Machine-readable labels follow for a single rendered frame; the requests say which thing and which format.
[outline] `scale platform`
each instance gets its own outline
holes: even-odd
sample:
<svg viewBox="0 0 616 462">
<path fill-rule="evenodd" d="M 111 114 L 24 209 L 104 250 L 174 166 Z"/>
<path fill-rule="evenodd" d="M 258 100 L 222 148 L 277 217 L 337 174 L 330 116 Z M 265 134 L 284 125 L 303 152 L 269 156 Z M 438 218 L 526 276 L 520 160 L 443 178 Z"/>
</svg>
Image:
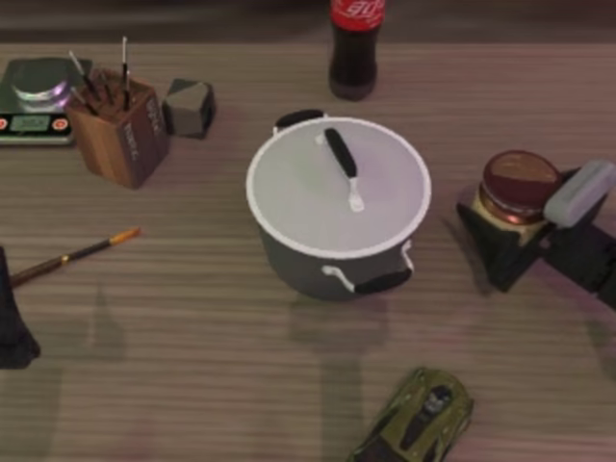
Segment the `scale platform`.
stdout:
<svg viewBox="0 0 616 462">
<path fill-rule="evenodd" d="M 92 61 L 80 60 L 87 74 Z M 64 113 L 70 89 L 82 85 L 64 58 L 13 60 L 0 82 L 0 145 L 66 145 L 72 129 Z"/>
</svg>

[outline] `dark background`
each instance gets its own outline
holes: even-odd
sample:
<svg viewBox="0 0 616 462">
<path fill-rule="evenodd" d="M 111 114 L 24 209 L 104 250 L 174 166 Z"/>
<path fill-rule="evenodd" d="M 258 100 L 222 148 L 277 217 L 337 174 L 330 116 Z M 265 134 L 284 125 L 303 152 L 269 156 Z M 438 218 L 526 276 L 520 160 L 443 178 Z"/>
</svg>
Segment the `dark background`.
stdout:
<svg viewBox="0 0 616 462">
<path fill-rule="evenodd" d="M 329 0 L 1 0 L 0 40 L 329 39 Z M 616 0 L 388 0 L 390 42 L 609 42 Z"/>
</svg>

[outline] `white pot lid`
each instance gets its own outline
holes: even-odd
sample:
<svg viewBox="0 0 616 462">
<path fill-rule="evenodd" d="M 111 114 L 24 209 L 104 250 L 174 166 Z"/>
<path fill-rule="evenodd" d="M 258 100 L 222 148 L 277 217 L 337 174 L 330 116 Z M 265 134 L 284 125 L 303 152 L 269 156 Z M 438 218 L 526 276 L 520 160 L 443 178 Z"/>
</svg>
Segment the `white pot lid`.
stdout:
<svg viewBox="0 0 616 462">
<path fill-rule="evenodd" d="M 328 128 L 340 133 L 357 165 L 361 212 L 351 210 L 350 182 L 323 142 Z M 407 239 L 424 219 L 431 184 L 422 157 L 396 133 L 365 120 L 325 117 L 266 142 L 248 170 L 246 194 L 254 217 L 280 243 L 319 258 L 351 259 Z"/>
</svg>

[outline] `wooden table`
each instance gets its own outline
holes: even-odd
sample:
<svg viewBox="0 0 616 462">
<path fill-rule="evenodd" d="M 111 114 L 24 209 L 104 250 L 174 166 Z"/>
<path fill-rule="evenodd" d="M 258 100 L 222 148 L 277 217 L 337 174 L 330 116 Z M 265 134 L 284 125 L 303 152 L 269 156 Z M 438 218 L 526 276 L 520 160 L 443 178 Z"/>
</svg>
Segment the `wooden table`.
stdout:
<svg viewBox="0 0 616 462">
<path fill-rule="evenodd" d="M 119 60 L 117 46 L 71 48 Z M 206 141 L 175 140 L 137 192 L 87 173 L 73 149 L 0 152 L 12 271 L 144 231 L 17 290 L 43 357 L 0 373 L 0 462 L 344 461 L 419 365 L 454 372 L 476 398 L 451 462 L 613 462 L 616 314 L 543 265 L 511 294 L 487 294 L 453 206 L 504 149 L 563 168 L 613 159 L 615 55 L 384 46 L 377 92 L 352 104 L 329 94 L 323 48 L 135 45 L 133 75 L 161 93 L 174 77 L 214 83 L 218 119 Z M 330 306 L 268 267 L 244 176 L 272 123 L 306 107 L 384 124 L 423 153 L 433 205 L 402 289 Z M 610 201 L 606 227 L 615 214 Z"/>
</svg>

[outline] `soda bottle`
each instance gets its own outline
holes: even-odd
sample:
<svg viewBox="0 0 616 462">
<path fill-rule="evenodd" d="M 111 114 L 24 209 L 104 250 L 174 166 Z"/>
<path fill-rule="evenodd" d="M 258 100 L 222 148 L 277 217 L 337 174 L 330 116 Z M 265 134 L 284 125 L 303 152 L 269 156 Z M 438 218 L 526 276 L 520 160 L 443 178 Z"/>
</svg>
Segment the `soda bottle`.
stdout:
<svg viewBox="0 0 616 462">
<path fill-rule="evenodd" d="M 359 101 L 376 83 L 376 42 L 385 0 L 331 0 L 334 49 L 329 87 L 342 99 Z"/>
</svg>

